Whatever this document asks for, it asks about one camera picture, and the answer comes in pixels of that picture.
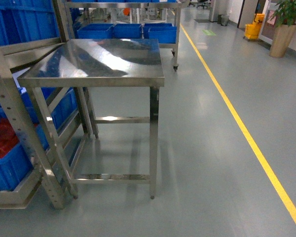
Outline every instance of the stainless steel table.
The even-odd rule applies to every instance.
[[[156,192],[159,88],[164,75],[158,41],[155,39],[72,39],[41,60],[19,79],[27,88],[50,149],[67,176],[69,191],[77,198],[76,183],[145,183],[150,197]],[[148,86],[149,117],[95,117],[88,87]],[[45,100],[41,87],[57,87]],[[61,140],[53,124],[52,111],[74,87],[84,136],[73,162],[68,164]],[[76,165],[86,139],[98,138],[99,123],[149,123],[149,174],[76,174]]]

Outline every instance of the metal shelf rack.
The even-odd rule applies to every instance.
[[[64,14],[63,4],[61,0],[52,2],[60,31],[59,38],[0,47],[0,104],[34,167],[14,191],[0,192],[0,209],[26,208],[40,185],[44,187],[56,209],[64,208],[68,181],[61,170],[64,182],[58,181],[53,171],[53,165],[58,162],[57,156],[52,151],[45,151],[40,144],[12,76],[13,72],[30,67],[69,39],[67,26],[61,21]],[[80,116],[75,112],[68,119],[67,125],[59,130],[63,147],[80,124]]]

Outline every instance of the red item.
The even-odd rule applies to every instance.
[[[0,158],[3,158],[16,144],[19,139],[6,118],[0,119]]]
[[[18,143],[19,143],[19,139],[17,138],[17,136],[14,136],[14,138],[12,138],[10,141],[7,141],[4,145],[0,147],[0,151],[4,155],[6,155]]]
[[[13,130],[9,120],[7,118],[0,118],[0,130]]]

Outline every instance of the gray epoxy floor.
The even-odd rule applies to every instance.
[[[206,14],[186,8],[182,25],[296,205],[296,60],[269,57],[233,26],[194,21]],[[156,199],[146,185],[84,185],[79,199],[69,198],[59,211],[40,189],[27,209],[0,210],[0,237],[296,237],[295,223],[183,31],[177,73],[171,59],[162,50]],[[146,88],[92,93],[98,116],[148,115]],[[81,170],[148,170],[146,125],[99,129]]]

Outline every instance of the potted plant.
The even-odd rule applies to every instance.
[[[296,0],[280,0],[271,19],[276,18],[276,29],[270,49],[271,57],[283,57],[296,30]]]

